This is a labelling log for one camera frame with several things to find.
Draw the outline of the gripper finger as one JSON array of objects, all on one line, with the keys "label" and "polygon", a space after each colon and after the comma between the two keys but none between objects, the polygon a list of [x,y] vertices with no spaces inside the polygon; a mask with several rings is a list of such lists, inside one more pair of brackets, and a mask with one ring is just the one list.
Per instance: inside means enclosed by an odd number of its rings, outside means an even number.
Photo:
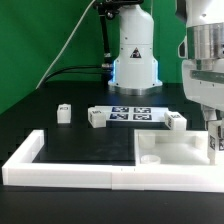
[{"label": "gripper finger", "polygon": [[206,122],[217,120],[217,114],[214,108],[206,106],[206,105],[202,105],[201,111],[202,111],[203,118]]}]

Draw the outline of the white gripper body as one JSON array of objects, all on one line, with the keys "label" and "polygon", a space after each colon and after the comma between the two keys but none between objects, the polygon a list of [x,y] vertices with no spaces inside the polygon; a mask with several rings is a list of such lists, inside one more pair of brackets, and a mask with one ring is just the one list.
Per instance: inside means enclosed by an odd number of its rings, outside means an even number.
[{"label": "white gripper body", "polygon": [[183,60],[182,80],[188,100],[224,111],[224,59],[213,60],[210,70],[198,69],[194,60]]}]

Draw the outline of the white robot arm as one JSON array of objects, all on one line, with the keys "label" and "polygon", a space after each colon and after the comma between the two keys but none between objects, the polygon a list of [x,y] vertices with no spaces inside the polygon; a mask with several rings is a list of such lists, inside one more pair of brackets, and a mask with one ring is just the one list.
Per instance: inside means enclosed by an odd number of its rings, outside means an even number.
[{"label": "white robot arm", "polygon": [[[201,105],[204,119],[224,119],[224,0],[176,0],[186,26],[178,47],[186,98]],[[109,89],[145,95],[162,85],[153,56],[154,21],[138,5],[120,11],[120,51]]]}]

